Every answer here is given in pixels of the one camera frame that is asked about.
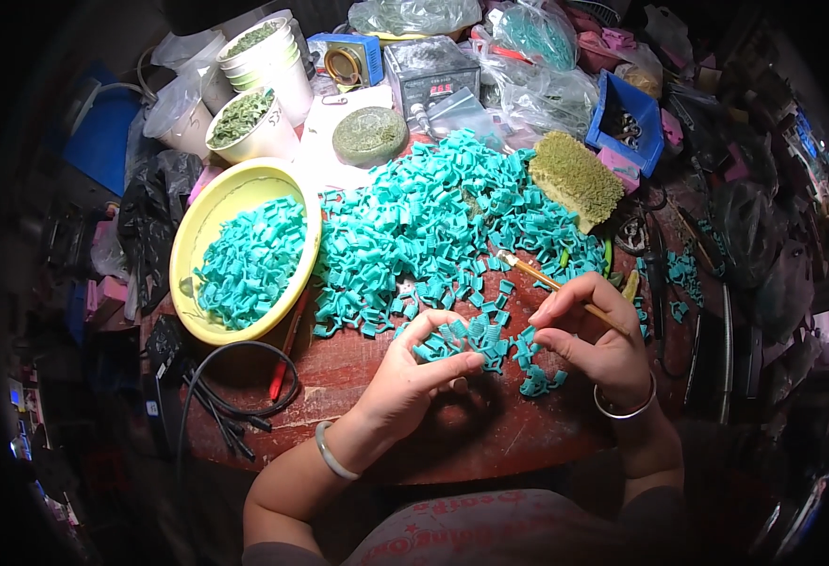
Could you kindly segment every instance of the red pen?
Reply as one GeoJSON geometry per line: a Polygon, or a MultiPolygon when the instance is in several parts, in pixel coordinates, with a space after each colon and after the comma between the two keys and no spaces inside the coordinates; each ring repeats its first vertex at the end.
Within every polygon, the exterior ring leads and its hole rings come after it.
{"type": "MultiPolygon", "coordinates": [[[[295,312],[292,313],[292,322],[289,326],[289,333],[286,334],[286,341],[282,345],[282,353],[289,355],[292,351],[292,344],[295,342],[295,335],[298,333],[298,325],[301,323],[301,313],[304,312],[304,307],[307,304],[307,295],[310,293],[305,289],[295,303],[295,312]]],[[[282,389],[282,378],[286,375],[286,362],[282,358],[276,363],[276,368],[273,369],[273,380],[270,382],[270,400],[275,401],[280,398],[280,390],[282,389]]]]}

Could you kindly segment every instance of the green scouring pad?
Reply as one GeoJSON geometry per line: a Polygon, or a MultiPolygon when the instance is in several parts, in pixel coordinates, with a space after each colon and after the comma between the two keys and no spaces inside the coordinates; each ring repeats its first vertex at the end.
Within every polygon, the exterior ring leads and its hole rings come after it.
{"type": "Polygon", "coordinates": [[[368,106],[342,119],[333,132],[333,150],[346,165],[371,168],[396,157],[408,143],[408,126],[389,108],[368,106]]]}
{"type": "Polygon", "coordinates": [[[618,177],[567,133],[547,133],[534,151],[537,155],[529,165],[534,183],[551,200],[579,213],[582,232],[609,218],[624,196],[618,177]]]}

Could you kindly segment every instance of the hand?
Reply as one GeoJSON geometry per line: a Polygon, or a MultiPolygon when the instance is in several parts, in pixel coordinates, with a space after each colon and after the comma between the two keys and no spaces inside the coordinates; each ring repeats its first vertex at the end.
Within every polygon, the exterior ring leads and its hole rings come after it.
{"type": "Polygon", "coordinates": [[[635,306],[598,273],[572,279],[552,293],[528,319],[534,342],[574,364],[621,408],[643,404],[650,396],[650,370],[635,306]],[[625,338],[584,310],[592,302],[631,329],[625,338]]]}
{"type": "Polygon", "coordinates": [[[481,372],[483,355],[463,352],[446,359],[418,364],[412,346],[424,341],[441,324],[466,320],[451,311],[424,311],[389,345],[374,379],[351,412],[363,416],[395,442],[415,431],[437,391],[453,389],[463,393],[468,383],[463,376],[481,372]]]}

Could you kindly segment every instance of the woman's right hand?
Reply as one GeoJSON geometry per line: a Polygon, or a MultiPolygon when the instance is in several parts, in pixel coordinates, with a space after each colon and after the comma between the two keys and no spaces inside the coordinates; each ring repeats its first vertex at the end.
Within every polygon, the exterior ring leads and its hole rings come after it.
{"type": "Polygon", "coordinates": [[[650,397],[650,370],[635,305],[600,274],[586,273],[564,284],[528,322],[538,329],[535,343],[574,364],[618,407],[634,408],[650,397]],[[582,300],[631,329],[630,336],[607,327],[584,309],[582,300]]]}

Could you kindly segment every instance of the wooden brush handle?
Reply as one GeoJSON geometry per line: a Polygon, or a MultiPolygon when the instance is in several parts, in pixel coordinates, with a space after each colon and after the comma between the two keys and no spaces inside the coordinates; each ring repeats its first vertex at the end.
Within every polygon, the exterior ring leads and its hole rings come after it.
{"type": "MultiPolygon", "coordinates": [[[[552,279],[547,277],[543,272],[541,272],[537,269],[534,269],[533,267],[529,266],[525,262],[522,262],[522,260],[519,260],[518,263],[515,264],[515,267],[520,269],[522,272],[530,275],[534,279],[537,279],[538,281],[540,281],[541,283],[543,283],[547,287],[550,287],[554,291],[558,291],[562,287],[562,285],[560,285],[559,283],[556,283],[555,281],[553,281],[552,279]]],[[[588,311],[591,314],[593,314],[594,316],[596,316],[598,319],[603,321],[610,328],[615,328],[615,331],[618,332],[619,334],[622,334],[626,338],[631,334],[631,332],[629,332],[629,330],[627,328],[625,328],[624,325],[614,321],[612,319],[612,317],[610,317],[605,312],[601,311],[597,306],[595,306],[595,305],[593,305],[589,302],[583,302],[583,301],[582,301],[582,304],[584,305],[585,311],[588,311]]]]}

